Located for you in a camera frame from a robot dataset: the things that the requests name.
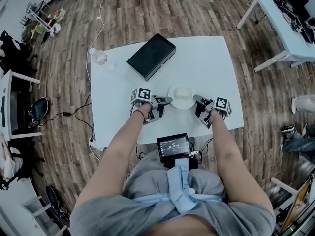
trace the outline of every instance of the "sneaker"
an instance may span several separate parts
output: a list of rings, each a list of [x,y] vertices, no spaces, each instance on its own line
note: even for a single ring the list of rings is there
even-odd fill
[[[289,133],[289,132],[292,132],[294,130],[294,125],[290,125],[290,126],[284,126],[282,129],[281,129],[281,132],[282,133]]]
[[[306,128],[307,128],[307,124],[304,126],[303,130],[302,130],[302,136],[306,135]]]
[[[293,114],[296,113],[296,100],[297,100],[297,97],[295,98],[292,98],[292,102],[291,102],[291,111]]]

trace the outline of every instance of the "white desk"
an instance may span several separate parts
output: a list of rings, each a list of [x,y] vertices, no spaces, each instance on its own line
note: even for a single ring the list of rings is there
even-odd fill
[[[22,80],[40,83],[39,80],[24,76],[19,73],[12,72],[9,70],[1,79],[0,79],[0,109],[2,107],[2,97],[4,96],[4,122],[5,127],[2,126],[2,113],[0,112],[0,132],[4,134],[5,140],[10,141],[11,139],[32,137],[32,136],[41,136],[41,132],[29,133],[29,134],[19,134],[12,135],[11,130],[11,118],[10,118],[10,95],[11,95],[11,81],[12,77],[20,78]]]
[[[240,29],[244,25],[246,19],[258,4],[260,4],[277,31],[284,46],[284,51],[257,66],[255,72],[258,72],[277,61],[295,61],[291,67],[295,67],[308,61],[313,62],[315,60],[315,45],[306,42],[301,33],[292,30],[291,25],[285,20],[282,12],[278,10],[278,7],[272,0],[255,0],[236,26],[237,29]]]
[[[131,92],[139,87],[167,96],[174,84],[189,85],[194,93],[214,99],[230,100],[232,115],[226,118],[229,129],[244,126],[243,113],[232,60],[223,37],[182,37],[169,39],[176,53],[145,81],[127,64],[127,60],[145,43],[106,51],[114,69],[91,62],[92,112],[97,145],[108,146],[129,118]],[[187,133],[189,137],[212,134],[195,115],[196,104],[187,110],[165,107],[164,116],[144,125],[138,143],[156,143],[157,138]]]

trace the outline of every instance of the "display screen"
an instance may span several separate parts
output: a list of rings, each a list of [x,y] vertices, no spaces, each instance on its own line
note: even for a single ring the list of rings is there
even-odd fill
[[[189,152],[186,137],[160,142],[159,146],[162,157]]]

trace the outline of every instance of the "black box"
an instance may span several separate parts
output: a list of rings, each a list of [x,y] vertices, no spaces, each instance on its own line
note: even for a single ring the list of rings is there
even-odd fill
[[[157,33],[127,63],[148,81],[175,52],[175,45]]]

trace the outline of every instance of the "red bracelet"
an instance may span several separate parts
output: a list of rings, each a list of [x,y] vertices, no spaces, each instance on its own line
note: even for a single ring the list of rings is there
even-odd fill
[[[142,114],[142,116],[143,116],[143,121],[145,121],[146,119],[145,119],[145,117],[144,117],[144,114],[139,110],[139,109],[137,109],[136,111],[134,111],[134,113],[135,112],[139,112],[139,113],[141,113]]]

